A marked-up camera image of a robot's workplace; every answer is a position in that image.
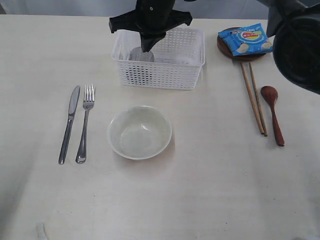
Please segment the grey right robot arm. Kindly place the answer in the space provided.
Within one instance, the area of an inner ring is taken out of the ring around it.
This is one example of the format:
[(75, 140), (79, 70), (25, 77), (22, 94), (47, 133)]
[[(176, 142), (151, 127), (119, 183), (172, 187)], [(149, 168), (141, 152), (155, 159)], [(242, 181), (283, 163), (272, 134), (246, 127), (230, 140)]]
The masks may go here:
[[(149, 52), (167, 31), (190, 25), (190, 12), (174, 10), (173, 0), (138, 0), (135, 9), (110, 17), (111, 33), (128, 30), (140, 34), (143, 52)], [(263, 0), (268, 7), (266, 35), (273, 37), (273, 59), (291, 83), (320, 92), (320, 5), (299, 0)]]

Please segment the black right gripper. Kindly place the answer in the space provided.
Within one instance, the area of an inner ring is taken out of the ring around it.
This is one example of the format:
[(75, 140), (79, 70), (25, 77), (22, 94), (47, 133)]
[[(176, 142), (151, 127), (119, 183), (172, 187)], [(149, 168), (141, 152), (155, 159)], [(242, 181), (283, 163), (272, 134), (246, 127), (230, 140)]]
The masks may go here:
[(109, 29), (111, 33), (118, 30), (138, 32), (141, 51), (150, 52), (165, 38), (167, 31), (182, 24), (191, 24), (191, 13), (174, 10), (174, 4), (175, 0), (138, 0), (134, 10), (111, 17)]

